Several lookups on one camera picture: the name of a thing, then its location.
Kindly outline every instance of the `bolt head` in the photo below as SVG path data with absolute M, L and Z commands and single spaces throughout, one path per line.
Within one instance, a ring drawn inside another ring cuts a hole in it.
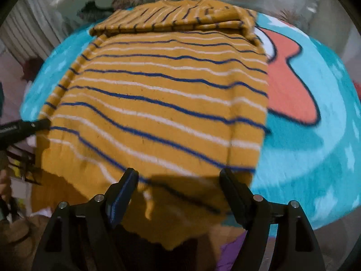
M 254 199 L 256 202 L 262 202 L 262 201 L 263 201 L 263 196 L 261 196 L 261 195 L 254 195 L 254 196 L 253 196 L 253 199 Z
M 95 202 L 101 202 L 102 200 L 104 200 L 104 196 L 103 195 L 96 195 L 94 197 Z
M 66 208 L 67 207 L 67 202 L 60 202 L 59 203 L 59 208 L 60 209 L 64 209 L 64 208 Z
M 298 207 L 300 206 L 300 203 L 297 202 L 297 201 L 291 201 L 291 206 L 292 206 L 293 208 L 298 208 Z

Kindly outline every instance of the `white curtain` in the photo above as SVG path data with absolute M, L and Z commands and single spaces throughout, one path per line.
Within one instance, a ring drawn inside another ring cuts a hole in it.
M 19 61 L 48 58 L 68 35 L 60 13 L 50 7 L 53 0 L 19 0 L 0 28 L 0 40 Z

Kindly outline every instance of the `brown fabric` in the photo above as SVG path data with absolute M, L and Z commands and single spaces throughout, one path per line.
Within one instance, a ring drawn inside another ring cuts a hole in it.
M 43 66 L 43 63 L 44 60 L 39 57 L 26 60 L 25 63 L 22 65 L 24 75 L 21 79 L 26 80 L 26 82 L 33 82 L 37 77 L 40 68 Z
M 49 218 L 34 216 L 12 224 L 0 222 L 0 270 L 30 271 Z

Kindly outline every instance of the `blue blanket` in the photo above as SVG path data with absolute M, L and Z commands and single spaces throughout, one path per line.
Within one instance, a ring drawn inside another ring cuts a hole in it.
M 93 40 L 92 26 L 77 30 L 46 60 L 21 106 L 23 120 L 37 119 L 58 81 Z M 360 203 L 360 102 L 332 50 L 263 14 L 258 26 L 270 61 L 271 133 L 251 190 L 272 202 L 298 200 L 313 228 L 319 228 Z M 233 217 L 226 223 L 237 225 Z

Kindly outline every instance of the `cartoon print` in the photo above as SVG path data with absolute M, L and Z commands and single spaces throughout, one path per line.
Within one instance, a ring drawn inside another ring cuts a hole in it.
M 258 27 L 255 32 L 268 56 L 269 112 L 302 125 L 316 125 L 320 120 L 317 103 L 289 63 L 302 47 L 272 30 Z

